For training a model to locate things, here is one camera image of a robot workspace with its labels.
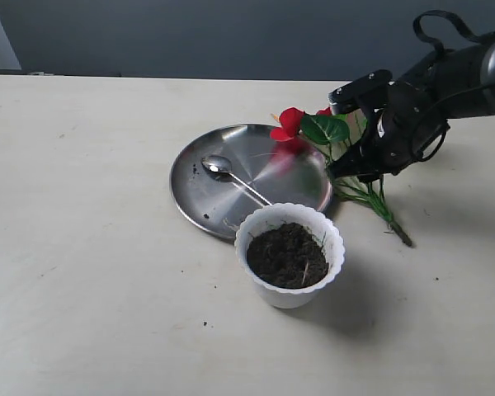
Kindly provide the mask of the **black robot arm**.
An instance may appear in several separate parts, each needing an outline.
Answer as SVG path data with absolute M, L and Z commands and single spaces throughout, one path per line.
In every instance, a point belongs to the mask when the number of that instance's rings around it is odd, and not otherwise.
M 328 166 L 330 176 L 372 182 L 423 163 L 443 145 L 450 120 L 495 116 L 495 40 L 431 52 L 397 80 L 379 69 L 328 96 L 336 115 L 360 110 L 363 135 Z

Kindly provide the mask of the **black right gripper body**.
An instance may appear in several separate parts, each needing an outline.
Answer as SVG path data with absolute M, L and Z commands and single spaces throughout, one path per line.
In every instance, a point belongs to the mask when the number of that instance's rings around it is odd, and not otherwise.
M 424 152 L 448 132 L 446 118 L 430 95 L 407 82 L 387 89 L 387 104 L 361 139 L 360 176 L 396 175 L 424 159 Z

